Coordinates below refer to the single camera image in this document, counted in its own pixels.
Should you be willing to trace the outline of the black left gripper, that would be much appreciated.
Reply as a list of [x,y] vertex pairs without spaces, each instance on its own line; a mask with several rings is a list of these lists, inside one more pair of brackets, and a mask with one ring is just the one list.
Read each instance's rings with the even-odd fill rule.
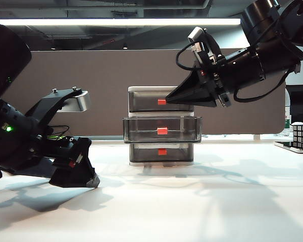
[[39,155],[54,159],[56,167],[49,183],[62,188],[97,188],[100,179],[88,158],[90,145],[91,139],[78,136],[42,143]]

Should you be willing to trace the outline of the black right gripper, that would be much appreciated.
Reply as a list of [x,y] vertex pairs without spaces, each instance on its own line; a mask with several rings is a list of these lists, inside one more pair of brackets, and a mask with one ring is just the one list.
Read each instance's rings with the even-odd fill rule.
[[200,52],[201,70],[191,71],[184,81],[170,94],[166,101],[171,104],[223,107],[231,105],[229,97],[238,84],[239,64],[245,50],[223,55],[220,50]]

